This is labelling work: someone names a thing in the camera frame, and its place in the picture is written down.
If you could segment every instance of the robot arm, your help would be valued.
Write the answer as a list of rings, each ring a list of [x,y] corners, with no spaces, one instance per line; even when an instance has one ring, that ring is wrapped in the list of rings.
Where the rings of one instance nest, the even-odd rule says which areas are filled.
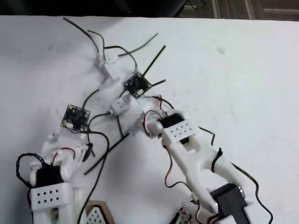
[[[162,145],[186,177],[192,196],[183,202],[183,210],[190,221],[208,224],[271,223],[272,218],[269,222],[269,214],[258,202],[250,179],[221,156],[221,151],[217,152],[201,136],[200,129],[191,120],[176,110],[167,113],[168,116],[163,119],[149,120],[146,129],[150,137],[162,137]],[[211,167],[228,182],[214,191],[206,189],[199,178],[202,170],[211,170]]]

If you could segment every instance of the connector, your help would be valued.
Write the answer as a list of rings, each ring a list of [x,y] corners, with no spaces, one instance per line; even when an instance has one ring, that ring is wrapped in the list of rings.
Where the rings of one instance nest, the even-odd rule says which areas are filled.
[[[110,108],[110,111],[114,115],[121,115],[131,107],[131,96],[129,94],[123,95],[118,98]]]

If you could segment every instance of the wire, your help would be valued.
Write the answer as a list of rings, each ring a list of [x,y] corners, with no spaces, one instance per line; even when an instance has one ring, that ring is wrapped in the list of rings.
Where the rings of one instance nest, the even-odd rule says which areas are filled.
[[[121,46],[109,46],[109,47],[105,47],[105,49],[113,49],[113,48],[119,48],[119,49],[122,49],[123,51],[125,51],[133,59],[133,61],[135,63],[135,68],[138,67],[135,58],[126,49],[124,49],[123,47],[121,47]]]
[[[219,148],[218,152],[217,152],[217,155],[215,157],[215,159],[213,160],[212,162],[212,165],[211,165],[211,171],[213,173],[215,173],[215,163],[217,162],[217,160],[223,155],[223,152],[222,152],[222,149]]]
[[[96,188],[97,185],[98,185],[98,182],[99,182],[99,179],[100,179],[100,175],[101,175],[102,170],[103,170],[103,168],[104,168],[104,165],[105,165],[105,162],[106,162],[106,159],[107,159],[107,155],[108,155],[108,151],[109,151],[109,147],[110,147],[110,145],[109,145],[109,144],[110,144],[110,142],[109,142],[109,138],[108,138],[104,133],[102,133],[102,132],[94,132],[94,131],[87,131],[87,132],[89,132],[89,133],[91,133],[91,134],[100,134],[100,135],[104,136],[105,139],[107,140],[107,149],[106,149],[106,153],[104,154],[103,163],[102,163],[102,166],[101,166],[101,168],[100,168],[100,171],[99,171],[99,174],[98,174],[98,176],[97,176],[97,179],[96,179],[96,181],[95,181],[95,183],[94,183],[94,186],[93,186],[93,188],[91,189],[91,191],[90,191],[90,193],[89,193],[89,195],[88,195],[88,197],[87,197],[87,199],[86,199],[86,201],[85,201],[85,203],[84,203],[84,205],[83,205],[83,207],[82,207],[82,209],[81,209],[81,211],[80,211],[80,214],[79,214],[79,217],[78,217],[77,224],[80,224],[81,217],[82,217],[82,214],[83,214],[83,212],[84,212],[84,210],[85,210],[85,207],[86,207],[86,205],[87,205],[87,203],[88,203],[88,201],[89,201],[91,195],[93,194],[95,188]]]
[[[166,79],[164,79],[164,80],[162,80],[162,81],[160,81],[160,82],[157,82],[157,83],[155,83],[155,84],[152,84],[151,87],[154,87],[154,86],[156,86],[156,85],[159,85],[159,84],[161,84],[161,83],[165,83],[165,82],[166,82]]]
[[[107,153],[110,153],[115,147],[117,147],[122,141],[124,141],[127,137],[129,136],[129,133],[126,134],[124,137],[122,137],[118,142],[116,142],[113,146],[111,146],[111,148],[108,150]],[[84,175],[88,175],[91,171],[93,171],[94,168],[97,167],[97,165],[104,159],[103,155],[95,164],[93,164],[92,167],[90,167],[85,173]]]
[[[191,219],[192,219],[192,216],[190,215],[188,220],[187,220],[187,224],[190,224]]]
[[[201,206],[200,206],[199,200],[197,201],[197,205],[198,205],[198,208],[197,208],[197,211],[196,211],[196,213],[195,213],[195,219],[196,219],[196,221],[197,221],[199,224],[202,224],[202,223],[198,220],[198,215],[199,215],[200,210],[201,210]]]
[[[214,132],[211,132],[211,131],[209,131],[209,130],[207,130],[207,129],[204,129],[203,127],[199,127],[201,130],[203,130],[203,131],[205,131],[205,132],[208,132],[208,133],[210,133],[211,135],[212,135],[212,140],[211,140],[211,145],[213,146],[214,145],[214,140],[215,140],[215,136],[216,136],[216,134],[214,133]]]
[[[87,125],[87,130],[91,130],[90,129],[90,124],[91,124],[91,122],[94,120],[94,119],[96,119],[96,118],[98,118],[98,117],[102,117],[102,116],[107,116],[107,115],[110,115],[111,114],[111,112],[107,112],[107,113],[103,113],[103,114],[98,114],[98,115],[96,115],[96,116],[94,116],[93,118],[91,118],[91,120],[89,121],[89,123],[88,123],[88,125]],[[87,140],[88,140],[88,144],[90,145],[91,144],[91,141],[90,141],[90,137],[89,137],[89,133],[87,133]]]
[[[189,188],[189,186],[188,186],[185,182],[183,182],[183,181],[178,181],[178,182],[176,182],[176,183],[174,183],[173,185],[170,185],[170,186],[167,184],[167,177],[168,177],[168,175],[169,175],[169,173],[170,173],[170,171],[171,171],[171,169],[172,169],[172,158],[171,158],[170,152],[169,152],[169,150],[166,148],[166,146],[163,146],[163,147],[166,149],[166,151],[167,151],[167,153],[168,153],[168,155],[169,155],[169,158],[170,158],[170,166],[169,166],[169,169],[168,169],[168,171],[167,171],[167,173],[166,173],[165,180],[164,180],[165,186],[166,186],[167,188],[173,188],[173,187],[176,186],[177,184],[182,183],[183,185],[185,185],[185,186],[192,192],[192,190]]]
[[[68,147],[63,147],[63,148],[60,148],[60,149],[61,149],[61,150],[71,150],[71,151],[74,153],[73,158],[75,159],[75,157],[76,157],[76,152],[75,152],[74,149],[72,149],[72,148],[68,148]]]
[[[122,97],[122,95],[123,95],[126,91],[127,91],[127,90],[123,90],[123,91],[121,92],[119,98]]]
[[[98,48],[97,44],[95,43],[95,41],[93,40],[93,38],[88,34],[88,32],[86,32],[86,31],[83,30],[80,26],[78,26],[76,23],[70,21],[69,19],[67,19],[67,18],[65,18],[65,17],[64,17],[64,20],[67,21],[68,23],[70,23],[71,25],[73,25],[74,27],[76,27],[77,29],[81,30],[86,36],[88,36],[88,38],[92,40],[94,46],[95,46],[96,49],[97,49],[97,52],[99,53],[99,48]]]
[[[134,53],[135,51],[138,51],[138,50],[144,48],[144,47],[145,47],[149,42],[151,42],[151,40],[154,39],[157,35],[158,35],[158,33],[156,33],[152,38],[150,38],[148,41],[146,41],[145,44],[143,44],[142,46],[136,48],[135,50],[130,51],[129,53],[132,54],[132,53]],[[122,57],[122,56],[126,56],[126,55],[128,55],[128,54],[127,54],[127,53],[125,53],[125,54],[120,54],[120,55],[118,55],[118,57]]]
[[[212,222],[213,219],[217,218],[219,216],[219,214],[216,214],[214,216],[210,216],[208,219],[207,219],[207,222],[206,224],[210,224]]]
[[[154,60],[149,64],[148,68],[145,70],[143,76],[146,75],[146,73],[150,70],[151,66],[155,63],[155,61],[158,59],[158,57],[160,56],[160,54],[164,51],[164,49],[166,48],[166,46],[164,45],[161,50],[159,51],[159,53],[156,55],[156,57],[154,58]]]
[[[187,2],[189,3],[189,5],[190,5],[193,9],[195,9],[196,11],[199,11],[200,9],[202,9],[203,7],[206,6],[206,2],[205,2],[204,0],[200,0],[200,1],[202,2],[202,6],[199,7],[199,8],[197,8],[197,7],[194,7],[194,5],[191,4],[190,0],[187,0]]]
[[[107,115],[110,115],[110,114],[111,114],[111,112],[107,112],[107,113],[102,113],[102,114],[98,114],[98,115],[94,116],[94,117],[91,118],[91,120],[89,121],[88,126],[90,126],[91,122],[92,122],[94,119],[96,119],[96,118],[98,118],[98,117],[107,116]]]
[[[146,98],[154,98],[154,99],[157,99],[157,100],[162,100],[163,102],[167,103],[168,106],[170,106],[172,109],[174,109],[173,105],[168,102],[166,99],[163,99],[162,97],[156,97],[156,96],[145,96]]]
[[[233,166],[239,170],[241,173],[243,173],[245,176],[247,176],[256,186],[256,192],[255,192],[255,195],[256,195],[256,199],[257,199],[257,202],[269,213],[270,215],[270,221],[269,221],[269,224],[271,224],[273,222],[273,214],[272,212],[266,207],[264,206],[264,204],[261,202],[259,196],[258,196],[258,191],[259,191],[259,184],[258,182],[256,181],[256,179],[254,179],[249,173],[247,173],[245,170],[241,169],[240,167],[238,167],[237,165],[233,164]]]
[[[87,98],[86,100],[84,101],[83,103],[83,106],[82,106],[82,109],[84,110],[85,109],[85,105],[87,103],[87,101],[90,99],[90,97],[92,97],[94,94],[96,94],[98,91],[100,91],[100,89],[96,89],[95,91],[93,91]]]
[[[31,192],[31,189],[29,189],[27,191],[27,202],[29,204],[29,207],[31,209],[31,198],[30,198],[30,192]],[[31,211],[31,217],[32,217],[32,224],[34,224],[34,219],[33,219],[33,211]]]
[[[120,116],[117,115],[116,120],[117,120],[118,129],[120,130],[121,137],[123,138],[124,135],[123,135],[122,128],[121,128]]]
[[[104,60],[106,60],[106,56],[105,56],[105,40],[104,40],[103,36],[101,34],[98,34],[97,32],[92,31],[92,30],[88,30],[88,32],[91,32],[93,34],[99,35],[102,38],[102,41],[103,41],[103,58],[104,58]]]
[[[20,171],[19,171],[19,170],[20,170],[20,161],[21,161],[21,158],[23,158],[24,156],[33,156],[33,157],[35,157],[36,159],[38,159],[38,160],[41,162],[42,166],[49,166],[49,164],[45,162],[45,160],[43,159],[43,157],[41,157],[40,155],[38,155],[38,154],[36,154],[36,153],[24,153],[24,154],[22,154],[22,155],[20,155],[20,156],[18,157],[17,162],[15,163],[15,166],[16,166],[16,169],[15,169],[15,171],[16,171],[16,176],[17,176],[17,178],[18,178],[20,181],[23,182],[23,184],[25,184],[28,188],[32,189],[33,187],[32,187],[32,185],[30,184],[30,182],[24,180],[24,179],[21,177],[21,174],[20,174]]]
[[[145,132],[146,132],[146,134],[147,134],[148,136],[150,136],[150,133],[149,133],[147,127],[146,127],[146,116],[148,115],[149,112],[154,112],[154,113],[158,114],[158,115],[160,116],[161,119],[163,119],[163,117],[162,117],[157,111],[149,110],[149,111],[147,111],[147,112],[145,113],[145,115],[144,115],[144,117],[143,117],[143,123],[142,123],[142,124],[143,124],[143,128],[144,128],[144,130],[145,130]]]
[[[75,157],[76,157],[76,152],[75,152],[74,149],[72,149],[72,148],[68,148],[68,147],[63,147],[63,148],[60,148],[60,149],[61,149],[61,150],[71,150],[71,151],[73,152],[73,154],[74,154],[73,158],[75,159]],[[54,157],[53,157],[53,159],[52,159],[51,166],[53,166],[53,164],[54,164],[54,160],[55,160],[56,156],[58,156],[58,152],[55,153],[55,155],[54,155]]]

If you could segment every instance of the black wire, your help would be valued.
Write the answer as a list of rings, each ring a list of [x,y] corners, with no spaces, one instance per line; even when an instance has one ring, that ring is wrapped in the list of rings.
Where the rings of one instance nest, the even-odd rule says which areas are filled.
[[[146,73],[150,70],[151,66],[155,63],[155,61],[158,59],[158,57],[160,56],[160,54],[164,51],[164,49],[166,48],[166,46],[164,45],[161,50],[159,51],[159,53],[156,55],[156,57],[154,58],[154,60],[149,64],[148,68],[145,70],[143,76],[146,75]]]
[[[173,105],[168,102],[166,99],[163,99],[161,97],[156,97],[156,96],[146,96],[147,98],[154,98],[154,99],[158,99],[158,100],[162,100],[163,102],[167,103],[172,109],[174,109]]]
[[[20,181],[23,182],[23,184],[25,184],[28,188],[32,189],[33,187],[30,184],[30,182],[24,180],[21,177],[21,174],[20,174],[20,171],[19,171],[19,169],[20,169],[20,161],[21,161],[21,158],[23,158],[24,156],[33,156],[33,157],[35,157],[36,159],[38,159],[41,162],[42,166],[49,166],[49,164],[45,162],[45,160],[43,159],[43,157],[41,157],[40,155],[38,155],[36,153],[24,153],[24,154],[22,154],[22,155],[20,155],[18,157],[17,162],[15,163],[15,166],[16,166],[16,169],[15,169],[16,176],[17,176],[17,178],[19,178]]]
[[[169,158],[170,158],[170,166],[169,166],[169,169],[168,169],[168,171],[167,171],[167,173],[166,173],[165,180],[164,180],[165,186],[166,186],[167,188],[173,188],[173,187],[176,186],[177,184],[182,183],[183,185],[185,185],[185,186],[192,192],[192,190],[190,189],[190,187],[189,187],[185,182],[183,182],[183,181],[175,182],[175,183],[172,184],[172,185],[168,185],[168,184],[167,184],[167,177],[168,177],[168,175],[169,175],[169,173],[170,173],[170,171],[171,171],[171,169],[172,169],[172,157],[171,157],[171,155],[170,155],[169,150],[168,150],[165,146],[163,146],[163,147],[166,149],[166,151],[167,151],[167,153],[168,153],[168,155],[169,155]]]
[[[113,146],[111,146],[111,148],[108,150],[108,152],[106,152],[106,154],[110,153],[115,147],[117,147],[117,146],[118,146],[122,141],[124,141],[128,136],[129,136],[129,133],[126,134],[124,137],[122,137],[122,138],[121,138],[118,142],[116,142]],[[90,168],[84,173],[84,175],[87,175],[87,174],[89,174],[91,171],[93,171],[93,169],[96,168],[97,165],[103,160],[104,156],[105,156],[105,154],[104,154],[101,158],[99,158],[99,160],[98,160],[95,164],[93,164],[93,166],[90,167]]]
[[[235,165],[235,164],[233,164],[233,166],[237,169],[237,170],[239,170],[241,173],[243,173],[245,176],[247,176],[254,184],[255,184],[255,186],[256,186],[256,193],[255,193],[255,195],[256,195],[256,199],[257,199],[257,202],[270,214],[270,221],[269,221],[269,224],[271,224],[272,223],[272,221],[273,221],[273,214],[272,214],[272,212],[266,207],[266,206],[264,206],[263,205],[263,203],[261,202],[261,200],[260,200],[260,198],[259,198],[259,196],[258,196],[258,191],[259,191],[259,188],[260,188],[260,186],[259,186],[259,184],[258,184],[258,182],[256,181],[256,179],[254,179],[249,173],[247,173],[245,170],[243,170],[243,169],[241,169],[240,167],[238,167],[237,165]]]
[[[198,220],[198,215],[199,215],[199,210],[200,210],[200,203],[199,203],[199,200],[197,201],[197,205],[198,205],[198,207],[197,207],[197,210],[196,210],[196,213],[195,213],[195,219],[196,219],[196,221],[199,223],[199,224],[202,224],[199,220]]]
[[[27,202],[29,204],[30,210],[31,210],[31,198],[30,198],[30,191],[31,189],[29,189],[27,191]],[[32,224],[34,223],[34,219],[33,219],[33,211],[31,211],[31,217],[32,217]]]
[[[196,8],[196,7],[194,7],[194,5],[193,4],[191,4],[191,2],[190,2],[190,0],[187,0],[187,2],[189,3],[189,5],[193,8],[193,9],[195,9],[196,11],[199,11],[200,9],[202,9],[203,7],[205,7],[206,6],[206,2],[204,1],[204,0],[201,0],[201,2],[202,2],[202,6],[201,7],[199,7],[199,8]]]
[[[123,47],[121,47],[121,46],[109,46],[109,47],[105,47],[105,49],[113,49],[113,48],[119,48],[119,49],[122,49],[123,51],[125,51],[133,59],[133,61],[135,63],[135,68],[138,67],[135,58],[126,49],[124,49]]]
[[[88,126],[90,126],[91,122],[92,122],[94,119],[96,119],[96,118],[98,118],[98,117],[107,116],[107,115],[110,115],[110,114],[111,114],[111,112],[107,112],[107,113],[102,113],[102,114],[98,114],[98,115],[94,116],[93,118],[90,119],[90,121],[89,121],[89,123],[88,123]]]
[[[83,103],[83,106],[82,106],[82,109],[84,110],[85,109],[85,105],[87,103],[87,101],[90,99],[90,97],[92,97],[94,94],[96,94],[98,91],[100,91],[100,89],[96,89],[95,91],[93,91],[87,98],[86,100],[84,101]]]
[[[215,166],[215,163],[217,162],[217,160],[219,159],[219,157],[221,157],[223,155],[223,152],[221,150],[221,148],[219,148],[219,151],[217,153],[217,156],[215,157],[215,159],[213,160],[213,163],[212,163],[212,167],[211,167],[211,170],[212,172],[214,172],[214,166]],[[247,173],[245,170],[241,169],[240,167],[238,167],[237,165],[233,164],[233,166],[239,170],[241,173],[243,173],[245,176],[247,176],[256,186],[256,192],[255,192],[255,195],[256,195],[256,200],[257,202],[270,214],[270,221],[269,221],[269,224],[272,223],[273,221],[273,214],[272,212],[266,207],[263,205],[263,203],[261,202],[261,200],[259,199],[258,197],[258,191],[259,191],[259,184],[258,182],[256,181],[256,179],[254,179],[249,173]]]
[[[87,125],[87,130],[91,131],[91,129],[90,129],[90,124],[91,124],[91,122],[92,122],[94,119],[96,119],[96,118],[98,118],[98,117],[102,117],[102,116],[107,116],[107,115],[109,115],[109,114],[111,114],[111,113],[110,113],[110,112],[107,112],[107,113],[103,113],[103,114],[98,114],[98,115],[94,116],[93,118],[91,118],[91,120],[89,121],[89,123],[88,123],[88,125]],[[88,144],[91,145],[91,141],[90,141],[89,133],[87,133],[87,139],[88,139]],[[91,149],[91,152],[92,152],[93,156],[95,156],[93,149],[92,149],[92,148],[90,148],[90,149]]]
[[[223,155],[223,151],[222,151],[222,149],[221,148],[219,148],[219,150],[218,150],[218,152],[217,152],[217,155],[216,155],[216,157],[215,157],[215,159],[213,160],[213,162],[212,162],[212,165],[211,165],[211,171],[213,172],[213,173],[215,173],[215,163],[217,162],[217,160],[220,158],[220,156],[222,156]]]
[[[155,83],[155,84],[152,84],[151,87],[154,87],[154,86],[156,86],[156,85],[159,85],[159,84],[161,84],[161,83],[165,83],[165,82],[166,82],[166,79],[164,79],[164,80],[162,80],[162,81],[160,81],[160,82],[157,82],[157,83]]]
[[[119,98],[126,92],[127,90],[123,90],[119,96]]]
[[[212,135],[212,140],[211,140],[211,145],[213,146],[214,145],[214,140],[215,140],[215,136],[216,136],[216,134],[214,133],[214,132],[211,132],[211,131],[209,131],[209,130],[207,130],[207,129],[204,129],[203,127],[199,127],[201,130],[203,130],[203,131],[205,131],[205,132],[208,132],[208,133],[210,133],[211,135]]]
[[[107,155],[108,155],[108,151],[109,151],[109,147],[110,147],[110,145],[109,145],[109,144],[110,144],[110,142],[109,142],[109,138],[108,138],[104,133],[102,133],[102,132],[94,132],[94,131],[82,131],[82,132],[80,132],[80,133],[87,133],[87,132],[89,132],[90,134],[100,134],[100,135],[102,135],[102,136],[106,139],[106,141],[107,141],[107,149],[106,149],[106,152],[105,152],[105,154],[104,154],[103,163],[102,163],[102,166],[101,166],[101,168],[100,168],[100,171],[99,171],[99,174],[98,174],[98,176],[97,176],[97,179],[96,179],[96,181],[95,181],[95,183],[94,183],[94,186],[93,186],[93,188],[91,189],[91,191],[90,191],[90,193],[89,193],[89,195],[88,195],[88,197],[87,197],[87,199],[86,199],[86,201],[85,201],[85,203],[84,203],[84,205],[83,205],[83,207],[82,207],[82,209],[81,209],[81,211],[80,211],[80,214],[79,214],[79,217],[78,217],[77,224],[80,224],[80,220],[81,220],[82,214],[83,214],[83,212],[84,212],[84,210],[85,210],[85,207],[86,207],[86,205],[87,205],[87,203],[88,203],[88,201],[89,201],[91,195],[93,194],[95,188],[96,188],[97,185],[98,185],[98,182],[99,182],[99,179],[100,179],[100,175],[101,175],[102,170],[103,170],[103,168],[104,168],[104,165],[105,165],[105,162],[106,162],[106,159],[107,159]]]
[[[124,135],[123,135],[122,128],[121,128],[120,116],[117,115],[116,120],[117,120],[118,129],[120,130],[121,137],[123,138]]]
[[[99,53],[99,48],[98,48],[97,44],[95,43],[95,41],[93,40],[93,38],[92,38],[92,37],[91,37],[85,30],[83,30],[83,29],[82,29],[80,26],[78,26],[76,23],[70,21],[69,19],[67,19],[67,18],[65,18],[65,17],[64,17],[64,20],[67,21],[68,23],[70,23],[71,25],[73,25],[74,27],[76,27],[77,29],[81,30],[86,36],[88,36],[88,38],[92,40],[94,46],[95,46],[96,49],[97,49],[97,52]]]
[[[146,46],[152,39],[154,39],[157,35],[158,35],[158,33],[156,33],[152,38],[150,38],[145,44],[143,44],[142,46],[136,48],[135,50],[130,51],[129,53],[132,54],[132,53],[134,53],[135,51],[138,51],[138,50],[144,48],[144,47],[145,47],[145,46]],[[120,54],[120,55],[118,55],[118,57],[126,56],[126,55],[128,55],[128,54],[127,54],[127,53],[125,53],[125,54]]]
[[[104,40],[103,36],[101,34],[98,34],[97,32],[92,31],[92,30],[88,30],[88,32],[91,32],[93,34],[99,35],[102,38],[102,41],[103,41],[103,58],[104,58],[104,60],[106,60],[106,56],[105,56],[105,40]]]

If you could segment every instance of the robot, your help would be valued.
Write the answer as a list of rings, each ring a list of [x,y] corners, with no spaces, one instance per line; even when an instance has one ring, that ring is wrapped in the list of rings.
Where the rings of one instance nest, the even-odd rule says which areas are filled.
[[[111,72],[112,68],[113,64],[106,61],[101,63],[100,70],[105,70],[107,76],[102,89],[121,82],[118,77],[113,76],[115,73]],[[141,130],[149,138],[159,139],[161,147],[169,153],[171,166],[173,158],[185,175],[186,182],[177,182],[171,186],[166,183],[170,170],[165,178],[167,187],[180,183],[191,192],[182,202],[182,208],[171,224],[271,224],[273,215],[258,198],[259,186],[256,180],[228,161],[220,148],[213,146],[212,132],[197,127],[184,112],[174,109],[161,96],[145,96],[150,88],[165,82],[162,80],[151,84],[145,79],[145,73],[139,73],[137,65],[135,66],[134,75],[123,83],[124,91],[111,103],[108,114],[123,117],[129,123],[127,133]],[[143,103],[149,98],[157,99],[158,107]],[[163,102],[169,105],[168,109],[162,108]],[[69,105],[60,132],[49,135],[41,153],[23,154],[18,158],[17,177],[29,187],[28,201],[34,224],[93,224],[101,220],[101,223],[114,223],[111,214],[104,212],[105,205],[95,206],[93,202],[88,207],[92,192],[84,201],[83,190],[73,187],[69,182],[72,174],[86,161],[92,150],[92,144],[86,141],[88,134],[92,133],[87,125],[89,116],[90,112],[84,106],[79,108]],[[211,143],[202,136],[201,131],[213,134]],[[30,164],[28,182],[18,171],[20,159],[24,156],[34,156],[39,160]],[[204,180],[199,178],[200,172],[205,169],[221,176],[226,184],[207,189],[203,184]]]
[[[30,164],[30,198],[35,224],[74,224],[84,205],[83,191],[68,182],[88,150],[86,133],[80,133],[84,126],[75,127],[73,123],[77,123],[74,120],[67,120],[70,107],[71,110],[81,110],[70,105],[60,133],[50,135],[45,141],[40,156],[47,165],[37,161]],[[85,112],[84,118],[88,119],[88,111]],[[184,220],[189,224],[272,222],[272,215],[269,217],[256,197],[251,180],[222,155],[221,149],[216,150],[203,138],[200,129],[183,112],[175,109],[150,110],[139,121],[139,127],[148,137],[161,140],[162,147],[186,177],[186,182],[180,183],[191,191],[173,224],[184,223]],[[203,185],[204,180],[199,179],[199,173],[204,169],[212,170],[228,183],[209,191]],[[89,218],[84,211],[77,223],[87,224]]]

